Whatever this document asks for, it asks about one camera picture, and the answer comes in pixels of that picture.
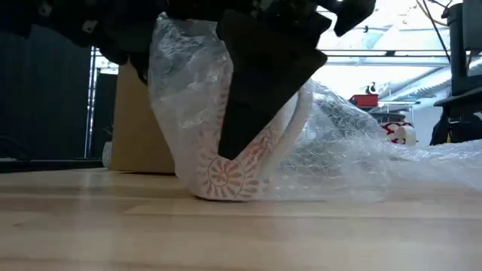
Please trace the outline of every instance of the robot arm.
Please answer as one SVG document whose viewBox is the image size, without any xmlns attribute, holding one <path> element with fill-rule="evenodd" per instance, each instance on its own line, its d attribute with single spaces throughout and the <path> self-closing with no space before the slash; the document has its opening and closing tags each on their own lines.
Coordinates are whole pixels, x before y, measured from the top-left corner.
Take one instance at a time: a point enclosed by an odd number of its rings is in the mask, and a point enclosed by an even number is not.
<svg viewBox="0 0 482 271">
<path fill-rule="evenodd" d="M 337 15 L 334 31 L 341 36 L 371 15 L 375 1 L 3 0 L 0 31 L 27 37 L 32 24 L 46 26 L 79 46 L 98 47 L 119 65 L 131 62 L 147 82 L 151 33 L 160 13 L 218 22 L 234 65 L 218 152 L 234 159 L 326 63 L 316 46 L 331 20 L 317 6 Z"/>
</svg>

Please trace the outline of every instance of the mug handle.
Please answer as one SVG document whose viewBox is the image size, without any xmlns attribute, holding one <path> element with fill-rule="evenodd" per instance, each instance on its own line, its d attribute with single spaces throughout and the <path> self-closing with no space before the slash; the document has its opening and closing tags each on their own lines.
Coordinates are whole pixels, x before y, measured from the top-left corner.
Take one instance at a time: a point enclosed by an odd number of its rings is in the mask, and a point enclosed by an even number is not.
<svg viewBox="0 0 482 271">
<path fill-rule="evenodd" d="M 304 86 L 298 90 L 297 97 L 296 108 L 285 132 L 273 148 L 271 155 L 264 159 L 263 166 L 258 171 L 258 178 L 261 180 L 269 178 L 279 161 L 294 147 L 297 137 L 303 131 L 304 124 L 308 120 L 313 103 L 313 92 L 309 87 Z"/>
</svg>

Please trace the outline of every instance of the wooden tabletop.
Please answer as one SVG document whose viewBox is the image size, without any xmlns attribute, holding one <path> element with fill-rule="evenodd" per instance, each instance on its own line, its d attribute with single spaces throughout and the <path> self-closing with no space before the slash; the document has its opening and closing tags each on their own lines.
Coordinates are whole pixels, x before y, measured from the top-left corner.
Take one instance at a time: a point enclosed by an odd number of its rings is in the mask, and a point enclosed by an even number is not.
<svg viewBox="0 0 482 271">
<path fill-rule="evenodd" d="M 395 187 L 384 202 L 207 202 L 172 177 L 0 175 L 0 270 L 482 269 L 482 194 Z"/>
</svg>

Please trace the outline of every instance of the cardboard box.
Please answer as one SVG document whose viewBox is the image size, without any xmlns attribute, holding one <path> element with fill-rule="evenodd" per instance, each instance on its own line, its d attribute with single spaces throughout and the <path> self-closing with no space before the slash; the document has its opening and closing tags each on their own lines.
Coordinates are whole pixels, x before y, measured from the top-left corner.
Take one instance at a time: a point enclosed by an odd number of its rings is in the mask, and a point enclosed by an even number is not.
<svg viewBox="0 0 482 271">
<path fill-rule="evenodd" d="M 174 173 L 172 155 L 151 110 L 148 88 L 130 65 L 119 69 L 111 169 Z"/>
</svg>

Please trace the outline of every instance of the plastic bubble wrap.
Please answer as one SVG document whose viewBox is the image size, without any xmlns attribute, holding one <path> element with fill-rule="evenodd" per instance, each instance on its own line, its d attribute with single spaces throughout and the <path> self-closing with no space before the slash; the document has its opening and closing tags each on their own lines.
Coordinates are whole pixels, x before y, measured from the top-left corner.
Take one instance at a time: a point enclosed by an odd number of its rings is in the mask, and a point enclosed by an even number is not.
<svg viewBox="0 0 482 271">
<path fill-rule="evenodd" d="M 225 107 L 222 91 L 233 70 L 215 27 L 161 16 L 151 45 L 152 108 L 174 156 L 176 174 L 196 195 L 198 135 L 218 120 Z M 394 145 L 375 119 L 326 87 L 308 81 L 302 90 L 313 93 L 307 122 L 294 147 L 267 176 L 270 186 L 252 199 L 377 201 L 394 184 L 417 182 L 482 190 L 482 141 L 426 148 Z M 287 125 L 295 104 L 296 97 L 276 119 Z"/>
</svg>

